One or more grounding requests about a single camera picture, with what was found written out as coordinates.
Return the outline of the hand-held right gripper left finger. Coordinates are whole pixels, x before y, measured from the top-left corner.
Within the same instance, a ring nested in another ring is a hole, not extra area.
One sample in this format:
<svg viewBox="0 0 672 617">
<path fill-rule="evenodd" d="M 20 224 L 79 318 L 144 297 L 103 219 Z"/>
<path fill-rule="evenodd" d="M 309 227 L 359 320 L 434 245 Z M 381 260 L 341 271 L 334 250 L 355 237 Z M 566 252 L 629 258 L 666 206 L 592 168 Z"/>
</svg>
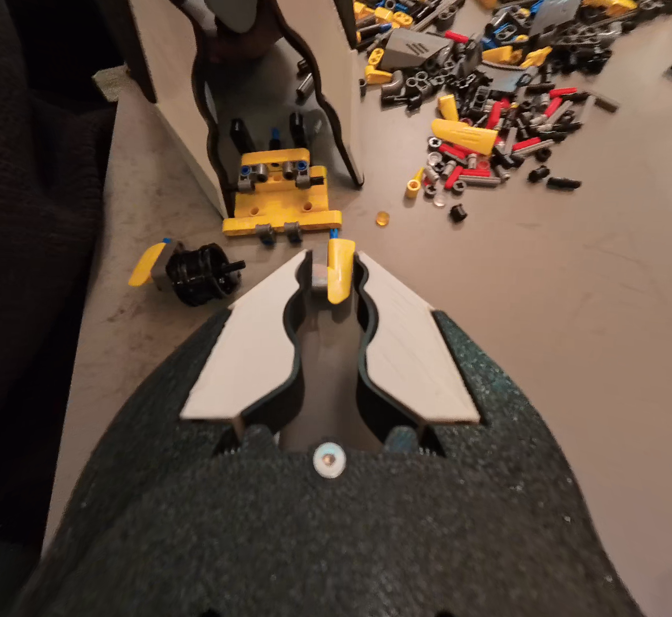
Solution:
<svg viewBox="0 0 672 617">
<path fill-rule="evenodd" d="M 223 421 L 242 437 L 252 425 L 277 434 L 298 416 L 307 291 L 308 251 L 301 251 L 231 304 L 180 420 Z"/>
</svg>

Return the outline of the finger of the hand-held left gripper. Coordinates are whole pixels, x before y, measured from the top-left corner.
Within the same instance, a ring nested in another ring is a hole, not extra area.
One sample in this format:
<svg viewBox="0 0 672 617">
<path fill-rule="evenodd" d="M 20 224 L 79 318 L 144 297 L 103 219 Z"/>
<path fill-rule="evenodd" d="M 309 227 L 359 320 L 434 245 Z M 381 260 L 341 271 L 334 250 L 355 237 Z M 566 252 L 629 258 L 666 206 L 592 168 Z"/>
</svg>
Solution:
<svg viewBox="0 0 672 617">
<path fill-rule="evenodd" d="M 216 120 L 204 100 L 199 100 L 194 84 L 194 22 L 170 0 L 128 0 L 128 4 L 159 117 L 208 201 L 227 217 L 232 202 L 214 139 Z"/>
<path fill-rule="evenodd" d="M 351 0 L 275 0 L 283 37 L 305 58 L 315 98 L 356 188 L 364 185 L 358 53 Z"/>
</svg>

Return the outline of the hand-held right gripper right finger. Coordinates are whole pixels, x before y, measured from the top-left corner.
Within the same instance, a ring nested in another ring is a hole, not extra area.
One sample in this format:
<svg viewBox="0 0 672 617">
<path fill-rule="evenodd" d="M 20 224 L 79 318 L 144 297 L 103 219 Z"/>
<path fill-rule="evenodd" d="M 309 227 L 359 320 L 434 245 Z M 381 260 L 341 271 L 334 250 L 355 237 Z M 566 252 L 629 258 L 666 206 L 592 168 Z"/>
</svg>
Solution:
<svg viewBox="0 0 672 617">
<path fill-rule="evenodd" d="M 374 436 L 396 427 L 477 425 L 481 414 L 436 310 L 364 252 L 356 253 L 356 402 Z"/>
</svg>

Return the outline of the black wheel assembly yellow panels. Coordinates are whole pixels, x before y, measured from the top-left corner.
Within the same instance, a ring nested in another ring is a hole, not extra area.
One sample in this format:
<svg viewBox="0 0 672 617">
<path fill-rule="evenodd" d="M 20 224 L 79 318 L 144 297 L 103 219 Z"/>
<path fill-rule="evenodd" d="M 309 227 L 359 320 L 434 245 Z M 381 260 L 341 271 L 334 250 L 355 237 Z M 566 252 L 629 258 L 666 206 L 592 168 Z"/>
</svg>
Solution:
<svg viewBox="0 0 672 617">
<path fill-rule="evenodd" d="M 153 285 L 195 308 L 235 293 L 245 268 L 245 261 L 231 261 L 216 243 L 190 250 L 178 240 L 164 238 L 143 252 L 128 285 Z"/>
</svg>

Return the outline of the yellow panel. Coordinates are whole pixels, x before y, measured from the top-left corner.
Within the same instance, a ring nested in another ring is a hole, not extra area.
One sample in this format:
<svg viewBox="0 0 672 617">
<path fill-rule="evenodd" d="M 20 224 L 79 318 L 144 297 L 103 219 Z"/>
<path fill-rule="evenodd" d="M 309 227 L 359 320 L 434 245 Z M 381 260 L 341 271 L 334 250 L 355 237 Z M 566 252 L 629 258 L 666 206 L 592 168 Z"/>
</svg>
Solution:
<svg viewBox="0 0 672 617">
<path fill-rule="evenodd" d="M 356 243 L 340 237 L 336 230 L 329 240 L 312 251 L 311 290 L 332 306 L 350 296 Z"/>
</svg>

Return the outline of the yellow toy brick frame assembly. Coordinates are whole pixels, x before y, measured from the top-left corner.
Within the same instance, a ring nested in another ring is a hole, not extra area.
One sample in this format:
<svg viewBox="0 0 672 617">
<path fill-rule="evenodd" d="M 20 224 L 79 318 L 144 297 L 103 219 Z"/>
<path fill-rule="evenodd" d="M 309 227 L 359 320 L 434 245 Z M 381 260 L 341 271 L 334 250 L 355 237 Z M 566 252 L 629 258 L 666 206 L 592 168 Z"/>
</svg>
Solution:
<svg viewBox="0 0 672 617">
<path fill-rule="evenodd" d="M 273 128 L 268 148 L 260 151 L 244 121 L 232 120 L 229 135 L 240 167 L 233 215 L 223 220 L 226 237 L 255 236 L 266 247 L 273 247 L 279 234 L 294 245 L 312 231 L 339 237 L 342 213 L 329 206 L 327 170 L 312 164 L 304 120 L 300 113 L 290 114 L 289 147 Z"/>
</svg>

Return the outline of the person's left forearm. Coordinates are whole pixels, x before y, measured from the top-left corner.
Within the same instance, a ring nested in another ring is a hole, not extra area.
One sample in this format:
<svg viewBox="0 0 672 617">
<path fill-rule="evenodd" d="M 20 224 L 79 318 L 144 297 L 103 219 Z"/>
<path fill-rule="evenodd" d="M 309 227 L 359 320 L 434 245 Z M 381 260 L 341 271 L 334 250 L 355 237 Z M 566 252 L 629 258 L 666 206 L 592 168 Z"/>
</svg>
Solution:
<svg viewBox="0 0 672 617">
<path fill-rule="evenodd" d="M 94 0 L 1 0 L 1 541 L 39 550 L 122 58 Z"/>
</svg>

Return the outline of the person's left hand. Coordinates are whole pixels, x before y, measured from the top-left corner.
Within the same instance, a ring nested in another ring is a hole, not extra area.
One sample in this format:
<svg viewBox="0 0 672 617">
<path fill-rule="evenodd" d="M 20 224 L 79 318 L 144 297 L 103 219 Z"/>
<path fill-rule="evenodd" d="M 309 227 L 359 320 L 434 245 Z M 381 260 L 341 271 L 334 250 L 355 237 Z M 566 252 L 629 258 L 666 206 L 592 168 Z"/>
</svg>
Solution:
<svg viewBox="0 0 672 617">
<path fill-rule="evenodd" d="M 257 17 L 246 33 L 236 33 L 215 19 L 216 34 L 206 42 L 207 59 L 214 64 L 254 60 L 264 56 L 281 40 L 281 28 L 273 7 L 260 2 Z"/>
</svg>

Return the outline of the dark grey tube brick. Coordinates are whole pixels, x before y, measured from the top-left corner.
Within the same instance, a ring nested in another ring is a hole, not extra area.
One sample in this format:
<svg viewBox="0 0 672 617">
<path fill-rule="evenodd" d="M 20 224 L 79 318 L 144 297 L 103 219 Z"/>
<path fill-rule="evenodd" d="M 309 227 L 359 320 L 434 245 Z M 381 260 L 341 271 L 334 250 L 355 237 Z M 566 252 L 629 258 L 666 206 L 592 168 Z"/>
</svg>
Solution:
<svg viewBox="0 0 672 617">
<path fill-rule="evenodd" d="M 297 62 L 296 77 L 298 79 L 296 102 L 298 105 L 302 105 L 309 99 L 315 88 L 313 71 L 306 59 L 301 59 Z"/>
</svg>

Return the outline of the pile of toy brick parts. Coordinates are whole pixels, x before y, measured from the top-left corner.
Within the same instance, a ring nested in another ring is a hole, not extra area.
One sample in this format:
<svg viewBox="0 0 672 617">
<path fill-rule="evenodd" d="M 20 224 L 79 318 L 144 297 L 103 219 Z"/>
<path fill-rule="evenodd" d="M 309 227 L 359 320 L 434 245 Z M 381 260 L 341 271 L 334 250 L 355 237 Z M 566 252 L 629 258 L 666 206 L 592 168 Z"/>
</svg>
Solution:
<svg viewBox="0 0 672 617">
<path fill-rule="evenodd" d="M 617 38 L 671 15 L 671 0 L 352 0 L 357 49 L 366 54 L 362 97 L 380 106 L 435 107 L 424 166 L 407 182 L 444 208 L 468 188 L 496 189 L 526 160 L 527 182 L 574 192 L 581 181 L 554 176 L 553 149 L 585 126 L 593 109 L 618 104 L 556 84 L 557 76 L 599 75 Z"/>
</svg>

